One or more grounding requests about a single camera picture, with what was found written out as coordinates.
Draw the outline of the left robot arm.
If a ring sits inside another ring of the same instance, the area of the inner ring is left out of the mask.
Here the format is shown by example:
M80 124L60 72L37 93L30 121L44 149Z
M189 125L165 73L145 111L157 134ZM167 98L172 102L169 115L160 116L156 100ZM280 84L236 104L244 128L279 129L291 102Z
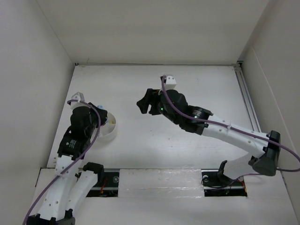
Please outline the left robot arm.
M72 110L70 126L59 144L55 177L27 212L25 225L74 225L75 212L93 186L104 182L104 167L82 165L107 121L108 112L82 100Z

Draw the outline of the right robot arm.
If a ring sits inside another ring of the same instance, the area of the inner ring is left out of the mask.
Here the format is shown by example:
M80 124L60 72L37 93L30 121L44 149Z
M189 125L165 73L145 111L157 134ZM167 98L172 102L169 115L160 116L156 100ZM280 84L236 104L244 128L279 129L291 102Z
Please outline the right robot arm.
M280 148L276 144L280 142L280 133L252 131L251 135L263 137L260 140L235 132L229 126L203 122L220 122L221 119L207 109L189 105L185 96L176 90L167 90L166 93L165 95L161 90L147 89L145 96L136 103L141 113L161 114L186 132L216 138L247 152L240 158L221 163L216 174L221 185L229 185L236 178L253 172L275 176L280 154Z

